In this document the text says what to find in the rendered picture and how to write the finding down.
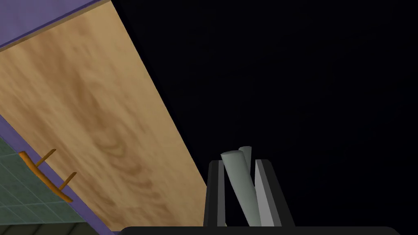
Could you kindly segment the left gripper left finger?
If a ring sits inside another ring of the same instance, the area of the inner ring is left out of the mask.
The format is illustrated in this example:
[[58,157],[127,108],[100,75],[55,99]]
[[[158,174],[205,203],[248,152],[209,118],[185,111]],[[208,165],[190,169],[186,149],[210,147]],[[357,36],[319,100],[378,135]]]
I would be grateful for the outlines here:
[[213,160],[209,164],[203,226],[226,226],[225,175],[222,160]]

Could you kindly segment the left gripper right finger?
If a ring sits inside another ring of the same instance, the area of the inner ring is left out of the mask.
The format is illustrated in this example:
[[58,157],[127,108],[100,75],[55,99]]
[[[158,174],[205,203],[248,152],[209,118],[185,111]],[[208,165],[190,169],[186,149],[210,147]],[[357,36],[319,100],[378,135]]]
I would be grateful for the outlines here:
[[295,227],[272,163],[255,162],[255,189],[262,227]]

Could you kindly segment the grey bar handle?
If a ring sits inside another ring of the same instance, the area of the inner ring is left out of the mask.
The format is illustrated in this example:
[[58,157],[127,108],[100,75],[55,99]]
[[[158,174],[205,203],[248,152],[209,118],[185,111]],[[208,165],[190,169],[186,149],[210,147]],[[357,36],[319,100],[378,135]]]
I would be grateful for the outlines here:
[[251,147],[243,146],[238,150],[224,152],[221,158],[249,226],[260,227],[256,189],[250,174]]

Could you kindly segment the light wooden door leaf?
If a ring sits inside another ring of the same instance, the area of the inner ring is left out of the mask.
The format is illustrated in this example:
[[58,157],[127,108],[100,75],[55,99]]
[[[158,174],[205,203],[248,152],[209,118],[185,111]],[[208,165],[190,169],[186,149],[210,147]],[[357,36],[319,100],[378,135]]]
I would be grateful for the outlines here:
[[110,1],[0,52],[0,115],[107,229],[203,225],[206,184]]

